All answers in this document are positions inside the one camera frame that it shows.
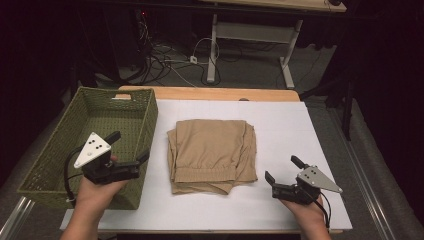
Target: desk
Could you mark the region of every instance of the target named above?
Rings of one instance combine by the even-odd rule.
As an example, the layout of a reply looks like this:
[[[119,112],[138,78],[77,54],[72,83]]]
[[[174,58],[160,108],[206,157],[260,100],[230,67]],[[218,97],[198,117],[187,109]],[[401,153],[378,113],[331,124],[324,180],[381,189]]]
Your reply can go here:
[[[296,10],[313,10],[321,12],[345,12],[346,7],[343,4],[339,6],[332,6],[322,0],[289,0],[289,1],[278,1],[278,0],[202,0],[205,2],[212,3],[224,3],[224,4],[240,4],[250,5],[257,7],[271,7],[271,8],[291,8]],[[276,26],[264,26],[256,24],[244,24],[244,23],[227,23],[218,21],[217,14],[214,14],[212,21],[212,34],[211,34],[211,52],[208,61],[208,75],[207,81],[215,81],[215,69],[216,69],[216,40],[217,38],[227,39],[239,39],[239,40],[254,40],[264,41],[273,43],[287,44],[287,51],[284,57],[280,57],[281,70],[283,71],[283,77],[286,82],[287,89],[294,89],[294,82],[290,73],[288,63],[290,57],[293,54],[293,50],[296,45],[297,38],[302,27],[303,20],[298,19],[295,26],[292,27],[276,27]]]
[[[136,89],[143,87],[122,87]],[[333,179],[304,103],[292,91],[154,87],[159,116],[143,194],[138,210],[107,210],[100,232],[118,233],[293,233],[298,226],[290,211],[271,197],[264,179],[269,170],[277,182],[292,184],[300,170],[290,162],[297,155]],[[261,96],[266,99],[259,102]],[[251,101],[238,101],[248,98]],[[237,186],[229,195],[172,195],[166,161],[166,132],[176,121],[191,118],[245,119],[257,135],[258,181]],[[331,227],[351,229],[339,194],[331,202]],[[65,228],[68,210],[61,228]]]

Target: green woven basket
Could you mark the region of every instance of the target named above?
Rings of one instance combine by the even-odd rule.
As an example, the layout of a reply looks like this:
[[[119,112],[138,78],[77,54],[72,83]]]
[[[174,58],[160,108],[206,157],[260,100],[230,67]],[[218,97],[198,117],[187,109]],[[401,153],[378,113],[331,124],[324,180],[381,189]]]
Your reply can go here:
[[[156,127],[158,109],[152,89],[117,91],[81,87],[38,159],[18,189],[18,193],[53,208],[72,208],[67,202],[63,182],[64,162],[74,148],[84,144],[91,132],[106,137],[114,131],[121,139],[112,145],[119,162],[131,162],[145,149],[150,149]],[[69,176],[81,173],[74,169]],[[110,209],[137,209],[148,161],[140,166],[140,177],[131,180],[111,202]],[[70,180],[78,192],[81,177]]]

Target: cable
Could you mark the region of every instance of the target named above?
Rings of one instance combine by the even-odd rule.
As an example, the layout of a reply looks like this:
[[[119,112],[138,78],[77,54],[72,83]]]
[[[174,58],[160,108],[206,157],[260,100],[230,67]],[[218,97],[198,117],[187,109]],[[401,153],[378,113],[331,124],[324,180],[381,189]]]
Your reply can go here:
[[[202,78],[202,84],[205,85],[205,86],[217,86],[222,81],[222,79],[221,79],[221,73],[219,72],[218,66],[216,66],[216,64],[214,63],[214,61],[212,61],[211,57],[209,57],[209,59],[211,60],[212,64],[215,66],[215,71],[218,73],[218,81],[214,81],[214,83],[209,83],[209,82],[204,82],[203,81],[203,78]]]
[[[72,178],[79,177],[79,176],[82,176],[82,175],[83,175],[82,173],[74,174],[74,175],[68,177],[68,180],[71,180]]]
[[[184,80],[184,82],[188,83],[189,85],[197,88],[197,86],[195,86],[194,84],[190,83],[189,81],[187,81],[183,76],[181,76],[177,70],[175,70],[173,67],[169,66],[170,69],[172,69],[182,80]]]
[[[205,69],[202,66],[197,65],[197,64],[190,64],[190,65],[181,66],[181,67],[178,67],[178,68],[175,68],[175,69],[181,69],[181,68],[186,68],[186,67],[199,67],[200,69],[202,69],[202,74],[200,76],[200,82],[202,82],[203,76],[205,74]]]
[[[330,201],[328,201],[328,198],[324,195],[324,193],[321,192],[321,195],[325,198],[325,201],[327,202],[328,205],[328,228],[330,228],[330,221],[331,221],[331,205],[330,205]]]
[[[321,58],[321,53],[322,53],[322,49],[319,50],[318,57],[314,60],[314,62],[312,63],[311,67],[309,68],[308,72],[299,79],[299,81],[297,82],[297,84],[294,87],[294,89],[297,89],[299,86],[302,86],[303,79],[312,72],[312,69],[315,67],[315,64]]]
[[[79,146],[77,148],[75,148],[74,150],[72,150],[66,160],[65,160],[65,166],[63,169],[63,181],[64,181],[64,187],[66,190],[66,194],[68,195],[68,199],[66,200],[67,202],[70,202],[72,204],[73,207],[75,207],[75,205],[77,204],[77,199],[75,198],[74,193],[71,190],[71,187],[69,185],[69,179],[70,177],[68,176],[68,170],[69,170],[69,162],[72,160],[72,157],[78,153],[81,152],[81,150],[83,149],[84,145]]]
[[[171,69],[169,68],[169,67],[167,67],[167,64],[166,64],[166,62],[163,62],[163,61],[160,61],[156,56],[154,56],[154,55],[152,55],[151,56],[152,58],[154,58],[155,60],[154,61],[151,61],[151,65],[150,65],[150,69],[155,69],[155,70],[160,70],[160,72],[159,72],[159,74],[155,77],[152,73],[151,73],[151,71],[149,71],[149,74],[153,77],[152,79],[150,79],[150,80],[147,80],[147,75],[146,75],[146,80],[142,83],[142,84],[147,84],[147,83],[150,83],[150,82],[153,82],[153,81],[156,81],[157,83],[159,83],[160,85],[163,85],[162,83],[160,83],[160,82],[158,82],[157,80],[159,80],[159,79],[162,79],[162,78],[164,78],[164,77],[166,77],[170,72],[171,72]],[[153,67],[153,64],[155,63],[155,62],[158,62],[161,66],[162,66],[162,68],[154,68]],[[168,69],[168,72],[167,73],[165,73],[163,76],[161,76],[162,75],[162,73],[165,71],[165,69]]]
[[[222,45],[227,44],[227,45],[230,45],[230,46],[235,46],[237,48],[238,52],[239,52],[239,56],[237,56],[235,59],[227,60],[227,59],[223,58],[222,57],[222,54],[221,54],[220,60],[221,61],[224,61],[224,62],[234,63],[234,62],[237,62],[240,59],[242,59],[243,58],[243,49],[240,47],[240,45],[239,44],[235,44],[235,43],[233,43],[233,41],[228,40],[228,39],[224,39],[224,40],[227,40],[229,42],[229,44],[228,43],[224,43],[224,44],[223,43],[220,43],[221,44],[221,51],[222,51],[222,49],[224,49],[222,47]]]
[[[173,47],[172,47],[172,45],[171,45],[171,46],[164,46],[164,45],[158,45],[158,44],[156,44],[155,46],[156,46],[156,47],[169,48],[169,50],[168,50],[167,52],[160,52],[159,50],[154,49],[155,51],[160,52],[162,55],[165,55],[165,54],[166,54],[166,53],[168,53],[168,52],[174,51],[174,52],[176,52],[176,53],[179,53],[179,54],[183,55],[186,59],[189,59],[189,57],[188,57],[187,55],[185,55],[185,54],[184,54],[184,53],[182,53],[181,51],[179,51],[179,50],[177,50],[177,49],[173,48]]]
[[[242,45],[244,48],[251,50],[249,52],[269,52],[273,50],[276,46],[282,44],[282,43],[263,43],[258,41],[246,41],[246,40],[243,40],[243,41],[233,40],[233,42],[239,42],[239,44]],[[249,45],[257,45],[257,46],[264,45],[264,46],[255,48]]]
[[[217,49],[218,49],[218,51],[217,51],[217,54],[216,54],[216,56],[215,56],[215,60],[214,61],[216,61],[216,60],[218,60],[218,57],[219,57],[219,45],[218,45],[218,43],[215,41],[215,40],[213,40],[212,38],[202,38],[202,39],[200,39],[197,43],[196,43],[196,46],[194,47],[194,50],[193,50],[193,57],[194,57],[194,54],[196,53],[196,49],[197,49],[197,46],[199,45],[199,43],[201,42],[201,41],[203,41],[203,40],[210,40],[210,41],[212,41],[212,42],[214,42],[215,43],[215,46],[217,47]]]
[[[327,228],[327,230],[330,229],[330,218],[328,217],[327,211],[325,210],[325,208],[321,205],[321,203],[319,203],[317,201],[317,199],[314,199],[307,191],[305,191],[303,188],[300,188],[304,194],[306,194],[314,203],[315,205],[318,206],[319,209],[321,209],[321,211],[324,213],[324,219],[325,219],[325,227]]]

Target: folded cloth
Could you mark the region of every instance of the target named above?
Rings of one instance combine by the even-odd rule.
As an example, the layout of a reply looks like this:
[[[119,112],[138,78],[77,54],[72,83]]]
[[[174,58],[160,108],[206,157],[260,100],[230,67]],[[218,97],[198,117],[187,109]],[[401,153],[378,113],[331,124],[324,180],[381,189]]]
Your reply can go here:
[[[243,120],[186,120],[168,132],[173,193],[228,194],[257,180],[256,136]]]

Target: white board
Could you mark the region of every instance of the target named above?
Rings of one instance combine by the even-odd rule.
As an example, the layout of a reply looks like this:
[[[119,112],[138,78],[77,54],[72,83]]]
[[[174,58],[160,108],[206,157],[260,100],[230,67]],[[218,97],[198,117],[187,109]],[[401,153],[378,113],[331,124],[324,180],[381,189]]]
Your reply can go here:
[[[311,119],[302,102],[157,100],[159,115],[138,210],[107,210],[99,231],[291,231],[298,226],[291,212],[271,197],[269,171],[277,183],[295,183],[296,155],[334,180]],[[188,119],[246,120],[257,137],[258,181],[237,186],[229,195],[194,193],[172,195],[167,166],[167,134],[176,122]],[[323,190],[332,209],[331,229],[352,225],[340,194]],[[61,229],[66,228],[68,210]]]

